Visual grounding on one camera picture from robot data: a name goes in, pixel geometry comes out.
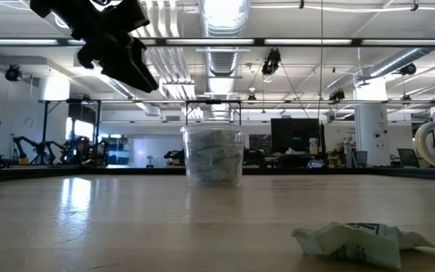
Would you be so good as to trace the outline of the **tall black stand frame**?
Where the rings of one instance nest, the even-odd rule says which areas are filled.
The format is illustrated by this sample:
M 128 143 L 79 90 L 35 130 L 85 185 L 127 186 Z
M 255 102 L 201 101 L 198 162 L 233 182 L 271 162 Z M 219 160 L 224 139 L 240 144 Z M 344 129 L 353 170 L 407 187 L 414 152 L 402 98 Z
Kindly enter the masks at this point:
M 42 149 L 50 165 L 106 165 L 99 139 L 102 102 L 89 97 L 43 100 Z

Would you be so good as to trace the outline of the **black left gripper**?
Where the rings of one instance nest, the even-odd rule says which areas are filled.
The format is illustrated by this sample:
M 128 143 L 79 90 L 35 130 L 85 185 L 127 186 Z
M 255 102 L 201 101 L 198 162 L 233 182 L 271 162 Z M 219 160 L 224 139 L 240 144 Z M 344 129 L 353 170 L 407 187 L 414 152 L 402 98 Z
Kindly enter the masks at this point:
M 138 23 L 111 25 L 109 32 L 89 24 L 77 27 L 76 39 L 85 43 L 77 53 L 78 62 L 93 69 L 96 60 L 104 75 L 146 93 L 155 91 L 159 85 L 147 67 L 147 47 L 128 34 L 136 28 Z

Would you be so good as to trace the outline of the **clear plastic cup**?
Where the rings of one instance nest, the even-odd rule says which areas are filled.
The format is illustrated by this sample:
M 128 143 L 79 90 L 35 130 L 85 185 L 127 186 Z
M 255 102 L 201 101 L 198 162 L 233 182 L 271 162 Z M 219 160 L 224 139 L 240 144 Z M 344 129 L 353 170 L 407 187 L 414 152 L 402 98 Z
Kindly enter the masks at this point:
M 187 178 L 189 179 L 190 182 L 192 182 L 194 184 L 199 184 L 202 186 L 235 187 L 240 182 L 241 178 L 236 183 L 233 183 L 233 184 L 229 184 L 229 183 L 205 183 L 205 182 L 197 181 L 190 174 L 191 169 L 196 167 L 197 165 L 211 165 L 211 164 L 209 163 L 209 161 L 207 159 L 205 159 L 203 156 L 200 156 L 197 153 L 198 150 L 195 150 L 195 149 L 187 146 L 188 135 L 190 133 L 195 132 L 195 131 L 209 131 L 209 130 L 227 130 L 227 131 L 235 131 L 238 133 L 238 135 L 235 136 L 235 141 L 232 144 L 225 144 L 225 145 L 233 145 L 233 146 L 243 147 L 241 160 L 237 164 L 233 164 L 233 165 L 240 165 L 241 167 L 243 167 L 245 140 L 247 138 L 247 134 L 242 129 L 241 126 L 230 124 L 230 123 L 218 123 L 218 124 L 199 123 L 199 124 L 186 125 L 180 129 L 180 132 L 183 135 L 183 141 L 184 141 L 184 159 L 185 159 Z

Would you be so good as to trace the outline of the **green white stevia packet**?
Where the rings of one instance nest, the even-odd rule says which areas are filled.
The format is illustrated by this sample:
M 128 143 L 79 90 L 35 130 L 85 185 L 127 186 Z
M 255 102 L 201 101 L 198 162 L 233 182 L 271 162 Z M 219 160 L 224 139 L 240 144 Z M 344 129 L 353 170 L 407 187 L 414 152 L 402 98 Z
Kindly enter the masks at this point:
M 331 222 L 312 230 L 292 231 L 301 249 L 308 255 L 323 255 L 339 261 L 400 269 L 400 252 L 418 247 L 435 248 L 427 238 L 414 231 L 379 223 Z
M 227 130 L 195 131 L 187 138 L 187 146 L 195 150 L 204 150 L 225 144 L 232 144 L 238 133 Z
M 197 165 L 191 169 L 191 176 L 205 183 L 236 183 L 242 175 L 240 165 Z
M 199 150 L 197 153 L 209 161 L 211 165 L 237 164 L 242 158 L 243 147 L 221 145 Z

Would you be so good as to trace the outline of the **silver ventilation duct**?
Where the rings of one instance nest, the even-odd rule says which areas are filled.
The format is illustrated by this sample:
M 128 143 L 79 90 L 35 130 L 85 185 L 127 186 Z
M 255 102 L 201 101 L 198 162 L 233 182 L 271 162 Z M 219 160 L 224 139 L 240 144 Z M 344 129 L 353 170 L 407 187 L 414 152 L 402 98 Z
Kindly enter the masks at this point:
M 202 34 L 206 38 L 237 38 L 247 27 L 250 0 L 198 0 Z M 231 76 L 236 71 L 237 52 L 207 53 L 209 72 Z

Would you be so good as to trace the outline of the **black office chair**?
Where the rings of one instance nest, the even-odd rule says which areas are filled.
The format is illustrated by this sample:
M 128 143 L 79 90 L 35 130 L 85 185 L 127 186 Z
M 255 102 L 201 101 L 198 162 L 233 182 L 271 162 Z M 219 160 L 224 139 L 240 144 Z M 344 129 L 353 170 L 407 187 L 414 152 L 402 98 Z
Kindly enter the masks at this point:
M 398 148 L 397 152 L 399 154 L 400 163 L 402 166 L 415 168 L 420 167 L 418 157 L 413 149 Z

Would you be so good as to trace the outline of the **white pillar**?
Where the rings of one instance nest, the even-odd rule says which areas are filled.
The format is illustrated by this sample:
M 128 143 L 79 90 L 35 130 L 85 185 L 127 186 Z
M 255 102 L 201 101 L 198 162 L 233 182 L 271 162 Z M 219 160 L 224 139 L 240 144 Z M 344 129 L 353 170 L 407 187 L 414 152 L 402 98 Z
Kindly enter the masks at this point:
M 354 119 L 356 149 L 367 152 L 367 165 L 389 166 L 390 145 L 387 118 L 385 78 L 358 84 L 353 92 L 356 100 Z

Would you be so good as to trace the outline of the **black aluminium table frame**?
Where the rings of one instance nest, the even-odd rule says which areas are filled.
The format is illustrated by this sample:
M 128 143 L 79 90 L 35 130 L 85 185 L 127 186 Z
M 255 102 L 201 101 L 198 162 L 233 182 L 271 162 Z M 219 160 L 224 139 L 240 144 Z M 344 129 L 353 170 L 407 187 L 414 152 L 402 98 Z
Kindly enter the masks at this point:
M 0 181 L 55 178 L 77 175 L 185 175 L 183 168 L 4 168 Z M 252 176 L 281 175 L 380 175 L 435 180 L 435 168 L 245 168 L 242 174 Z

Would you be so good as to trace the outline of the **black monitor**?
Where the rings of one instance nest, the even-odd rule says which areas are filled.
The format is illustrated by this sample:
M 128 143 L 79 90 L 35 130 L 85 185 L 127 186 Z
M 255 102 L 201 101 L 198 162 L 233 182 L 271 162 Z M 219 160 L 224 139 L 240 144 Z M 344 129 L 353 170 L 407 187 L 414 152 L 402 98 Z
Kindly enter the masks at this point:
M 310 139 L 320 139 L 318 119 L 271 119 L 271 140 L 274 153 L 286 151 L 308 152 Z

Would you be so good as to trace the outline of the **slanted silver duct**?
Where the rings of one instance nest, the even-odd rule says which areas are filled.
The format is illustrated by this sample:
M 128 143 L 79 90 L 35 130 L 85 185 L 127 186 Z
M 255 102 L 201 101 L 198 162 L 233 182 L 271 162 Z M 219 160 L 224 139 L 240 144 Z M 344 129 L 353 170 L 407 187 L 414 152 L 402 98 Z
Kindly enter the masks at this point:
M 375 64 L 366 73 L 366 76 L 368 79 L 386 76 L 387 74 L 399 70 L 434 51 L 435 47 L 405 48 L 386 60 Z

